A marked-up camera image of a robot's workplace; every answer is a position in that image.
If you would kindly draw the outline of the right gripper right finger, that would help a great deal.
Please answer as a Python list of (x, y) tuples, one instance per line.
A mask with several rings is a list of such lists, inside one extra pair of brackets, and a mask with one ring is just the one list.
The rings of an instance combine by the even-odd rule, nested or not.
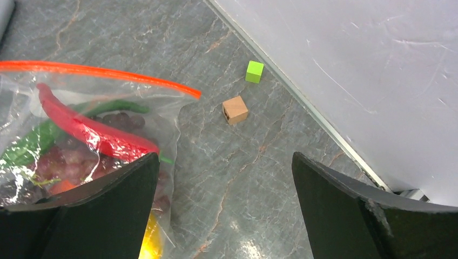
[(314, 258), (457, 258), (457, 208), (372, 187), (300, 152), (292, 174)]

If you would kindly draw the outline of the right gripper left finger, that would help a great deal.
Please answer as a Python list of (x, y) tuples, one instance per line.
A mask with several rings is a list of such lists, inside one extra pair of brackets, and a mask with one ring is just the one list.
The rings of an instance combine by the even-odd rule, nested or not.
[(138, 258), (156, 191), (155, 153), (40, 203), (1, 208), (1, 258)]

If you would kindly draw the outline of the yellow toy corn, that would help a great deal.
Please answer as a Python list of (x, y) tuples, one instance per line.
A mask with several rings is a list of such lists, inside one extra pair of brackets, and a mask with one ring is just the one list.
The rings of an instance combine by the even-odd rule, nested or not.
[(154, 214), (150, 214), (146, 225), (139, 259), (160, 259), (163, 253), (161, 228)]

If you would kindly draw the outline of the orange toy carrot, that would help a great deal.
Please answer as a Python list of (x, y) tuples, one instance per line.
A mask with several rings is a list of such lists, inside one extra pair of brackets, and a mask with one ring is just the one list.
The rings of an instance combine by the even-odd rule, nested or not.
[(80, 185), (80, 182), (74, 182), (70, 180), (61, 180), (54, 183), (48, 190), (49, 195), (57, 195), (76, 188)]

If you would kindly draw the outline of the light red grape bunch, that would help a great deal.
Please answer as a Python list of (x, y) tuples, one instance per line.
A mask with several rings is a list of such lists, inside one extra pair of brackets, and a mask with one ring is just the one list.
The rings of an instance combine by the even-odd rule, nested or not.
[[(169, 169), (174, 164), (173, 160), (163, 156), (159, 157), (159, 161), (161, 166), (152, 206), (157, 215), (165, 214), (170, 210), (173, 184)], [(54, 146), (35, 164), (29, 166), (35, 170), (37, 180), (43, 184), (35, 188), (36, 193), (33, 195), (33, 200), (37, 202), (51, 196), (48, 190), (58, 181), (70, 180), (80, 182), (82, 185), (106, 176), (127, 164), (128, 162), (124, 160), (101, 153), (97, 154), (85, 147), (68, 149)]]

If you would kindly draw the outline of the red toy chili pepper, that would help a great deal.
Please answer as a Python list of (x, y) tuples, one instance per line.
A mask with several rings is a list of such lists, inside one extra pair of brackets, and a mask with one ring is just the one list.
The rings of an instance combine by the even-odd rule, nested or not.
[(89, 119), (57, 99), (43, 83), (37, 84), (43, 111), (61, 130), (102, 154), (133, 162), (149, 153), (160, 153), (158, 146), (144, 138)]

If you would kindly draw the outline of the clear orange zip bag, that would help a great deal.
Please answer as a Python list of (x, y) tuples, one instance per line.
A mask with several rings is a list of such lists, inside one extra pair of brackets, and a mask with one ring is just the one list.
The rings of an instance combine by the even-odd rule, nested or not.
[[(49, 119), (38, 98), (37, 84), (39, 83), (46, 84), (53, 95), (69, 108), (70, 105), (89, 101), (93, 103), (92, 106), (97, 106), (116, 99), (147, 106), (150, 111), (145, 114), (112, 111), (99, 115), (125, 112), (128, 115), (144, 117), (146, 123), (143, 129), (127, 133), (156, 144), (160, 149), (160, 153), (157, 154), (158, 160), (163, 156), (174, 161), (169, 169), (173, 184), (172, 198), (177, 142), (180, 137), (178, 115), (183, 107), (200, 98), (199, 90), (165, 79), (100, 67), (37, 60), (2, 61), (1, 155), (14, 141)], [(66, 132), (56, 140), (54, 146), (68, 149), (85, 147), (94, 153), (100, 153)], [(35, 164), (38, 159), (36, 158), (31, 164)], [(35, 170), (29, 168), (31, 164), (1, 169), (1, 208), (40, 203), (53, 196), (37, 202), (33, 200), (35, 188), (43, 184), (37, 180)], [(169, 258), (175, 247), (170, 229), (170, 210), (165, 214), (157, 215), (151, 208), (151, 213), (154, 214), (161, 228), (163, 242), (161, 258)]]

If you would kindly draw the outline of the dark red grape bunch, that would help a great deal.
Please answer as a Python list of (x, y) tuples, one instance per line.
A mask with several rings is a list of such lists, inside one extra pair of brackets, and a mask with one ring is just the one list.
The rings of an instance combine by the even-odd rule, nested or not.
[(91, 116), (90, 119), (124, 132), (133, 132), (138, 129), (141, 130), (146, 123), (143, 116), (128, 115), (125, 112), (109, 113), (104, 116), (96, 115)]

